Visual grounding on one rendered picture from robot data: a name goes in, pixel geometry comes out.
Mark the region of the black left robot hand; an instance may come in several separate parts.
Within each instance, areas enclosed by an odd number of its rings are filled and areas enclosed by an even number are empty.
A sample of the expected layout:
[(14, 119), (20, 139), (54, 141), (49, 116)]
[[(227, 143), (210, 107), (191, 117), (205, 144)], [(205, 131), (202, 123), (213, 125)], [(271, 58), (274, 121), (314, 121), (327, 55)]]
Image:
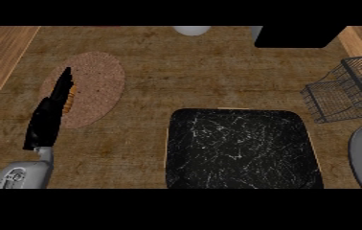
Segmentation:
[(67, 104), (73, 82), (72, 68), (67, 67), (58, 78), (51, 95), (43, 98), (35, 110), (24, 140), (24, 149), (52, 147), (61, 127), (63, 109)]

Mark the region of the black marble tray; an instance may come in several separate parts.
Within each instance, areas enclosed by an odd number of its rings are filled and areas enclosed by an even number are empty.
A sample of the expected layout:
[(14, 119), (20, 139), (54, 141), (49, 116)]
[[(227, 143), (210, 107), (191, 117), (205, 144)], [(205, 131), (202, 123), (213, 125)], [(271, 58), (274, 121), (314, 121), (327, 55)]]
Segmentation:
[(171, 119), (171, 189), (321, 189), (301, 116), (286, 110), (184, 108)]

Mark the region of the orange food item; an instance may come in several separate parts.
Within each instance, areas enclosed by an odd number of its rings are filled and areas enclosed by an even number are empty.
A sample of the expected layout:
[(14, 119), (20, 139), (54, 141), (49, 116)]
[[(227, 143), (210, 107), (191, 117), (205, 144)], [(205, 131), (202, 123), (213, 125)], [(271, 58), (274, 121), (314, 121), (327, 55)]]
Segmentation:
[(70, 89), (70, 93), (69, 93), (69, 99), (67, 99), (67, 102), (64, 104), (64, 109), (63, 109), (63, 113), (64, 114), (67, 114), (70, 112), (70, 110), (72, 110), (76, 93), (77, 93), (77, 86), (73, 85), (73, 87)]

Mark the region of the round woven pink placemat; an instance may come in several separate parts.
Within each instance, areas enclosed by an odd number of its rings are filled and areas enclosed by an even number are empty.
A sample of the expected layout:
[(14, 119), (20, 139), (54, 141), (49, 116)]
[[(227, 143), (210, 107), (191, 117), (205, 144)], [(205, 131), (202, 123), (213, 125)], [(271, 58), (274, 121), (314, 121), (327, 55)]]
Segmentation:
[(80, 128), (94, 124), (110, 113), (125, 90), (126, 74), (116, 56), (88, 52), (70, 57), (51, 71), (39, 92), (39, 100), (49, 96), (57, 80), (72, 68), (75, 99), (63, 114), (61, 127)]

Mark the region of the white round container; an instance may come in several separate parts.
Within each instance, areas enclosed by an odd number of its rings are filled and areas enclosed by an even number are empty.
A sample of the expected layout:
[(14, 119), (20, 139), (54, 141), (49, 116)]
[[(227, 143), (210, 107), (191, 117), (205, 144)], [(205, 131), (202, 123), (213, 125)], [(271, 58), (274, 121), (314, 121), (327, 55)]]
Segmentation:
[(188, 36), (199, 36), (203, 35), (209, 30), (210, 26), (175, 26), (175, 30)]

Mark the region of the black appliance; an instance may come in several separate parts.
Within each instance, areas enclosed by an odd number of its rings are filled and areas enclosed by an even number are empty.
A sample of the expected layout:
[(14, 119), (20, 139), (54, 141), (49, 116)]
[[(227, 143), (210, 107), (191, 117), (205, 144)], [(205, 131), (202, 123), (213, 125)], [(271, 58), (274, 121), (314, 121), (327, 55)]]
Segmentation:
[(324, 48), (346, 26), (252, 26), (258, 48)]

